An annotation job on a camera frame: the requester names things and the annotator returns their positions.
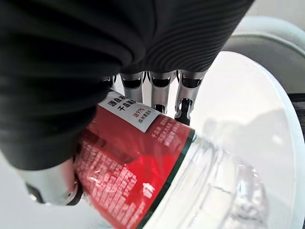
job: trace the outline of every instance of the green stripe on label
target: green stripe on label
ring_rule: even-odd
[[[144,216],[144,218],[142,219],[142,221],[139,223],[137,229],[141,229],[144,227],[144,225],[146,224],[146,222],[150,219],[150,217],[153,215],[154,211],[157,209],[157,207],[159,206],[160,202],[162,201],[164,195],[166,194],[167,190],[169,189],[169,187],[172,184],[172,181],[174,179],[174,177],[176,176],[178,169],[180,168],[187,151],[190,148],[190,145],[192,143],[193,137],[194,137],[195,131],[194,130],[190,130],[189,136],[187,137],[187,140],[185,142],[185,145],[178,157],[178,160],[176,161],[171,173],[169,174],[165,184],[163,185],[163,187],[161,188],[159,194],[157,195],[156,199],[154,200],[154,202],[152,203],[151,207],[148,209],[148,212],[146,213],[146,215]]]

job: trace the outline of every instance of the white surface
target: white surface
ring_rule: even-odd
[[[304,0],[255,0],[247,15],[265,15],[289,21],[305,31]]]
[[[149,87],[146,81],[146,104]],[[177,88],[175,80],[168,106],[171,117]],[[117,90],[122,93],[119,84]],[[305,214],[305,146],[296,114],[278,82],[253,61],[220,53],[202,83],[191,117],[193,128],[257,169],[270,202],[269,229],[300,229]],[[98,213],[86,203],[62,208],[33,203],[2,155],[0,168],[0,228],[103,228]]]
[[[223,50],[260,63],[288,94],[305,93],[305,31],[273,17],[244,17]]]

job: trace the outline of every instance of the black ribbed fabric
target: black ribbed fabric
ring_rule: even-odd
[[[118,72],[200,72],[252,0],[0,1],[0,148],[21,169],[73,155]]]

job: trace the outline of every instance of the red bottle label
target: red bottle label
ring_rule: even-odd
[[[141,116],[151,109],[137,105],[144,109]],[[93,207],[117,229],[141,228],[169,188],[193,134],[188,126],[162,114],[144,133],[98,106],[75,160],[75,171]]]

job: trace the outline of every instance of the robotic hand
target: robotic hand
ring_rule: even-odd
[[[0,149],[40,203],[74,205],[80,132],[121,74],[127,96],[189,124],[204,74],[252,0],[0,2]]]

